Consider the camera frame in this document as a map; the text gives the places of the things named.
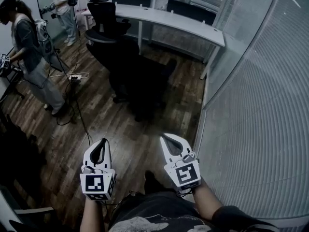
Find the person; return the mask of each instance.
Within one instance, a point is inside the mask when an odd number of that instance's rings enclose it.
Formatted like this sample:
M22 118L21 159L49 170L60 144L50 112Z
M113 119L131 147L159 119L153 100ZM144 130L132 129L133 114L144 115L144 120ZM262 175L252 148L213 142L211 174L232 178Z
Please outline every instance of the person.
M195 204L177 197L152 172L146 171L145 179L145 195L129 195L120 202L110 221L110 232L279 232L235 206L223 206L203 179L192 190ZM101 205L86 198L80 232L104 231L102 218Z
M65 101L45 73L46 62L40 54L31 9L21 0L4 0L0 5L0 22L4 25L12 23L14 49L9 54L11 63L18 61L33 95L41 102L52 106L52 115L57 114Z
M68 0L54 0L54 4L57 18L68 34L64 43L68 43L68 46L71 46L76 42L76 30L72 17L72 9L68 5Z

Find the desk leg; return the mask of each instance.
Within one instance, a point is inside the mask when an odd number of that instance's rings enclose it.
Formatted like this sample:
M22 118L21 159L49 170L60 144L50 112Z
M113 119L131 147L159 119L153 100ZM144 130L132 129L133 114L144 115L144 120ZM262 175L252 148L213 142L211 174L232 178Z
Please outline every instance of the desk leg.
M219 46L216 46L216 48L214 49L214 51L213 51L212 54L211 54L211 57L210 57L209 60L208 60L208 63L207 63L207 65L206 65L205 69L203 70L203 73L202 73L200 79L203 80L203 79L205 78L205 76L206 76L206 74L207 74L209 68L211 67L212 62L214 61L215 57L217 56L219 50L220 50L220 47L219 47Z
M141 40L142 40L142 32L143 32L143 22L139 22L139 47L140 47L140 55L141 55Z
M150 33L149 33L149 36L148 36L148 44L151 44L152 41L153 41L153 32L154 32L154 25L151 24L150 25Z
M85 15L84 16L84 20L85 20L85 26L86 26L86 31L89 29L89 20L88 20L88 16L87 15Z

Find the black t-shirt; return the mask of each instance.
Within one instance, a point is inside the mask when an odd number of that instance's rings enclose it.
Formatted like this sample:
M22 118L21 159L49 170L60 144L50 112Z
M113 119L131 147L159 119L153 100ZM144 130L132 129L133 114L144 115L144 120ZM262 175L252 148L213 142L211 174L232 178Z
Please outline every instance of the black t-shirt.
M128 197L116 209L110 232L220 232L279 231L258 221L235 206L221 207L211 222L203 220L195 204L176 197L173 192Z

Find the power strip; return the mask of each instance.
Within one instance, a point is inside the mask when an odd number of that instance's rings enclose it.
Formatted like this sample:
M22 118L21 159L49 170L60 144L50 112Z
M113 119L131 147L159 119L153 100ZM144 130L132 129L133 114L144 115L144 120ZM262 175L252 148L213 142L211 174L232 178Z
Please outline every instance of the power strip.
M81 81L82 75L70 75L69 80L71 81Z

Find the dark hair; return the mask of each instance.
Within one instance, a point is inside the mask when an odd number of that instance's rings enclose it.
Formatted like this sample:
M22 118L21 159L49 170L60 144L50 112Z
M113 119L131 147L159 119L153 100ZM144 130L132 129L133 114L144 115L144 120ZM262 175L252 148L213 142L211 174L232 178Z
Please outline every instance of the dark hair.
M35 22L31 15L31 9L21 0L4 0L0 5L0 16L7 16L10 11L25 14L33 23L32 27L36 32Z

